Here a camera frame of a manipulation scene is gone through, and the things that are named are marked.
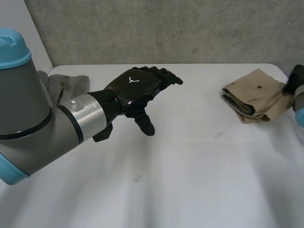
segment folded garment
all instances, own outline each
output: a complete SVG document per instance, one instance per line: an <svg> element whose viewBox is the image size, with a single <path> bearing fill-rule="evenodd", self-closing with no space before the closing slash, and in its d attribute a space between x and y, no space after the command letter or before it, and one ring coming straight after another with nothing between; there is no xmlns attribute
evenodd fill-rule
<svg viewBox="0 0 304 228"><path fill-rule="evenodd" d="M293 104L294 96L282 92L284 83L260 69L222 88L222 99L243 123L268 122Z"/></svg>
<svg viewBox="0 0 304 228"><path fill-rule="evenodd" d="M55 106L89 92L90 78L88 76L51 75L46 77L47 74L43 71L37 73Z"/></svg>

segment silver metal ring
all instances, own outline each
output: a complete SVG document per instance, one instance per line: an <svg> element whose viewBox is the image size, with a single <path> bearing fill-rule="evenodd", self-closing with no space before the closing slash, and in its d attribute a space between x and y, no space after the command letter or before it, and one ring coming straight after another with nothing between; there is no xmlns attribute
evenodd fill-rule
<svg viewBox="0 0 304 228"><path fill-rule="evenodd" d="M89 94L82 94L62 104L77 120L84 141L106 128L106 116L101 105Z"/></svg>

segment logo on robotic hand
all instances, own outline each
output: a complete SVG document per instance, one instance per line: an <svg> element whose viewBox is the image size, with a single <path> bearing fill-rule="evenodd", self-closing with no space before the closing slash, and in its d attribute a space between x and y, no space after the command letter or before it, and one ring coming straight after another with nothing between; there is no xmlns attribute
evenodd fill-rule
<svg viewBox="0 0 304 228"><path fill-rule="evenodd" d="M131 79L131 77L129 77L129 83L131 83L131 82L139 82L139 80L134 81L134 80Z"/></svg>

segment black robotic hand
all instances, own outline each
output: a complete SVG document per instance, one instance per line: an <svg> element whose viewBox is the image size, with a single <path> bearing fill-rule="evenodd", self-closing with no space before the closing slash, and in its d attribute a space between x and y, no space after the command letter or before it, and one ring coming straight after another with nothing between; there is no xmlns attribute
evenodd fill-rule
<svg viewBox="0 0 304 228"><path fill-rule="evenodd" d="M142 132L152 136L155 129L145 107L160 91L173 84L182 85L183 81L164 68L145 66L127 70L104 89L117 96L122 107L121 114L134 118Z"/></svg>
<svg viewBox="0 0 304 228"><path fill-rule="evenodd" d="M283 87L283 92L295 94L298 87L304 85L304 66L296 65L292 70L287 84Z"/></svg>

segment gray cloth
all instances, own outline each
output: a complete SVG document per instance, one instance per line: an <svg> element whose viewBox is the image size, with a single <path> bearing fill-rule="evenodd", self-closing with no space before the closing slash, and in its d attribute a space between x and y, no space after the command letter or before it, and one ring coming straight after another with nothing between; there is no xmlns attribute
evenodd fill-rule
<svg viewBox="0 0 304 228"><path fill-rule="evenodd" d="M54 106L88 93L90 89L90 78L85 75L76 77L51 75L48 77L43 71L38 71L37 74L47 89Z"/></svg>

